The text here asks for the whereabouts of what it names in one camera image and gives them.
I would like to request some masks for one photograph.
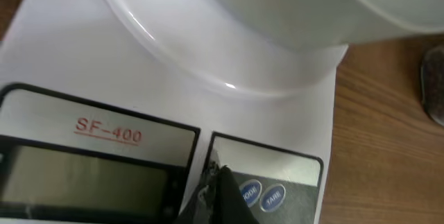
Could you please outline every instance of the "black border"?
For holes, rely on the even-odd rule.
[[[322,181],[323,172],[324,172],[324,161],[321,158],[315,157],[313,155],[306,155],[306,154],[303,154],[303,153],[295,152],[295,151],[292,151],[292,150],[286,150],[286,149],[283,149],[283,148],[269,146],[267,144],[261,144],[261,143],[255,142],[255,141],[251,141],[251,140],[247,140],[247,139],[242,139],[240,137],[233,137],[233,136],[222,134],[222,133],[219,133],[219,132],[213,132],[212,135],[211,135],[211,141],[210,141],[210,144],[208,146],[207,157],[205,158],[205,163],[204,163],[204,166],[203,166],[203,171],[205,171],[205,169],[207,168],[208,162],[210,161],[210,155],[211,155],[211,152],[213,150],[214,139],[216,137],[222,137],[222,138],[233,140],[233,141],[239,141],[239,142],[244,143],[244,144],[250,144],[250,145],[258,146],[258,147],[261,147],[261,148],[267,148],[267,149],[271,149],[271,150],[275,150],[275,151],[279,151],[279,152],[283,152],[283,153],[288,153],[288,154],[292,154],[292,155],[297,155],[297,156],[301,156],[301,157],[306,157],[306,158],[310,158],[310,159],[318,161],[319,164],[321,165],[321,170],[319,171],[318,185],[316,187],[318,187],[318,190],[321,190],[321,181]]]
[[[66,100],[66,101],[80,103],[80,104],[88,105],[88,106],[91,106],[91,107],[97,107],[99,109],[109,110],[109,111],[112,111],[112,112],[116,112],[116,113],[120,113],[120,114],[125,114],[125,115],[132,116],[132,117],[137,117],[139,119],[144,119],[144,120],[153,121],[153,122],[156,122],[156,123],[161,123],[161,124],[165,124],[165,125],[169,125],[169,126],[173,126],[173,127],[177,127],[177,128],[182,128],[182,129],[185,129],[185,130],[193,131],[195,135],[194,135],[193,145],[191,147],[191,152],[189,154],[187,166],[185,168],[185,175],[184,175],[184,178],[183,178],[184,184],[181,186],[181,188],[179,188],[179,193],[180,193],[180,200],[179,200],[179,202],[181,203],[183,201],[183,197],[184,197],[184,194],[185,194],[185,187],[187,185],[187,181],[188,181],[188,177],[189,177],[189,172],[190,172],[190,169],[191,169],[191,164],[193,162],[194,154],[196,152],[196,147],[197,147],[197,143],[198,143],[198,138],[199,138],[199,135],[200,135],[200,128],[193,127],[193,126],[188,126],[188,125],[185,125],[185,124],[182,124],[182,123],[176,123],[174,121],[170,121],[170,120],[166,120],[166,119],[161,119],[161,118],[158,118],[158,117],[153,117],[153,116],[150,116],[150,115],[147,115],[147,114],[142,114],[142,113],[133,112],[133,111],[130,111],[130,110],[125,110],[125,109],[122,109],[122,108],[119,108],[119,107],[115,107],[115,106],[111,106],[111,105],[106,105],[104,103],[99,103],[99,102],[96,102],[96,101],[91,101],[91,100],[87,100],[87,99],[84,99],[84,98],[79,98],[77,96],[72,96],[72,95],[63,94],[63,93],[60,93],[60,92],[55,92],[53,90],[37,87],[37,86],[34,86],[34,85],[27,85],[27,84],[24,84],[24,83],[12,83],[12,84],[6,85],[0,91],[0,110],[1,110],[1,106],[3,105],[3,101],[7,97],[7,95],[10,92],[18,90],[18,89],[22,89],[22,90],[29,91],[29,92],[35,92],[35,93],[43,94],[43,95],[46,95],[46,96],[60,98],[60,99]],[[66,147],[66,146],[62,146],[62,147],[64,147],[62,149],[70,150],[71,152],[72,152],[72,150],[82,150],[83,154],[90,154],[90,155],[98,155],[98,154],[100,154],[100,156],[105,157],[105,158],[107,158],[107,157],[111,158],[111,157],[116,157],[116,156],[117,157],[122,157],[122,156],[118,156],[118,155],[110,155],[110,154],[100,153],[100,152],[96,152],[96,151],[83,150],[83,149],[78,149],[78,148],[69,148],[69,147]],[[126,161],[132,161],[132,162],[134,162],[135,160],[136,161],[143,161],[143,160],[137,160],[137,159],[133,159],[133,158],[129,158],[129,157],[122,157],[122,158],[124,160],[126,160]],[[180,209],[180,203],[179,203],[178,206],[175,206],[177,211],[175,211],[174,217],[176,217],[178,215],[178,211]],[[73,220],[68,220],[68,219],[58,219],[58,220],[59,221],[73,221]],[[113,223],[130,223],[130,221],[122,220],[122,222],[117,221],[117,222],[113,222]]]

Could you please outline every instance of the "white scale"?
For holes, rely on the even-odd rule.
[[[66,157],[73,160],[82,160],[75,154],[86,150],[87,155],[115,161],[123,157],[129,164],[148,161],[186,168],[192,161],[183,199],[179,196],[183,206],[198,184],[210,141],[222,138],[214,135],[217,132],[227,141],[213,145],[225,150],[219,151],[221,162],[231,163],[233,171],[317,187],[317,223],[330,163],[335,85],[331,67],[346,49],[294,57],[243,28],[212,0],[24,0],[1,44],[0,81],[2,87],[24,83],[43,89],[18,85],[4,94],[0,134],[16,138],[16,143],[9,141],[19,145],[15,156],[27,158],[15,158],[14,168],[21,169],[13,169],[16,172],[4,182],[1,201],[56,205],[57,200],[14,193],[10,184],[44,191],[20,184],[31,170],[29,160],[59,157],[55,150],[66,146]],[[302,79],[314,65],[310,62],[319,60],[328,61]],[[261,151],[249,147],[243,147],[244,155],[233,155],[231,148],[243,149],[224,146],[231,137],[321,162],[299,157],[273,163],[273,155],[258,156]],[[48,170],[64,173],[49,164]],[[263,172],[263,166],[269,172]],[[122,165],[129,173],[125,176],[145,173],[131,168]],[[82,207],[81,200],[61,202],[59,207]],[[0,223],[32,222],[25,218],[33,217],[9,215]]]

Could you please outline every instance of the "scale platform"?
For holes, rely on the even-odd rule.
[[[339,55],[336,58],[340,60],[345,51],[346,46],[343,46],[340,49],[324,50],[322,54]],[[183,182],[185,192],[182,206],[198,184],[207,154],[211,151],[210,143],[213,148],[220,144],[217,141],[219,139],[226,139],[223,140],[224,144],[243,144],[239,140],[244,140],[255,144],[253,148],[277,150],[276,154],[274,151],[272,154],[281,157],[283,161],[288,159],[295,162],[295,166],[306,173],[291,172],[291,175],[285,175],[289,171],[282,170],[281,165],[272,166],[274,159],[261,160],[255,153],[249,152],[240,156],[239,162],[232,165],[240,187],[245,186],[244,183],[249,180],[255,180],[262,185],[262,194],[281,192],[282,196],[283,191],[271,188],[273,185],[281,184],[286,190],[279,209],[262,206],[259,196],[252,205],[252,211],[265,216],[266,220],[267,214],[286,209],[290,206],[290,200],[303,196],[305,200],[300,201],[302,205],[297,208],[298,213],[306,217],[300,223],[318,222],[330,163],[334,71],[297,92],[289,94],[286,90],[283,96],[261,98],[263,93],[251,94],[251,90],[246,90],[249,96],[226,95],[215,92],[217,89],[208,89],[211,83],[202,86],[196,79],[190,79],[189,74],[178,71],[147,51],[146,46],[136,40],[134,34],[116,17],[106,0],[24,0],[0,47],[0,83],[2,88],[24,83],[80,98],[80,104],[84,102],[82,100],[96,102],[119,109],[122,114],[132,112],[135,116],[147,116],[142,117],[147,121],[161,119],[162,122],[198,130],[195,132],[198,134],[194,152],[189,160],[186,188]],[[266,89],[255,88],[256,92],[260,92],[261,88]],[[39,111],[46,112],[45,107],[48,112],[54,113],[51,104],[39,107]],[[35,114],[35,111],[30,110],[23,117],[26,118],[27,114]],[[97,138],[95,133],[91,136],[73,134],[75,123],[83,116],[75,111],[66,111],[64,114],[60,117],[62,120],[52,121],[51,130],[48,130],[65,137],[65,141],[57,145],[70,146],[73,145],[71,140],[78,142],[81,138],[86,143],[79,144],[77,148],[131,159],[150,159],[150,155],[145,154],[144,157],[137,146],[118,141],[102,145],[100,141],[103,139]],[[105,119],[110,132],[121,124],[122,118],[102,113],[85,116],[88,123],[93,117]],[[130,125],[132,123],[135,126],[128,126],[128,129],[141,128],[136,121],[128,122]],[[5,130],[0,135],[32,139],[36,133],[48,128],[36,128],[34,133],[26,137],[18,136],[20,131],[14,134]],[[151,137],[151,132],[147,132],[146,136]],[[178,150],[181,147],[183,145],[177,143],[167,148]],[[218,150],[218,153],[225,159],[227,153],[222,150]],[[247,168],[246,171],[242,161],[271,165],[266,173],[254,168],[249,168],[251,171]],[[308,188],[306,193],[289,193],[290,188],[303,192],[303,189],[298,189],[303,187]],[[6,222],[29,221],[0,218],[0,223]]]

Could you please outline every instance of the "blue button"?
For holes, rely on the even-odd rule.
[[[273,212],[284,203],[285,188],[282,184],[269,186],[261,197],[260,205],[264,212]]]
[[[239,187],[239,190],[247,206],[252,207],[261,196],[262,184],[256,179],[248,180]]]

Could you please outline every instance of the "brown wooden surface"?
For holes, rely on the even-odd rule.
[[[0,0],[0,38],[20,0]],[[322,224],[444,223],[444,128],[420,105],[423,53],[444,37],[352,47],[337,74]]]

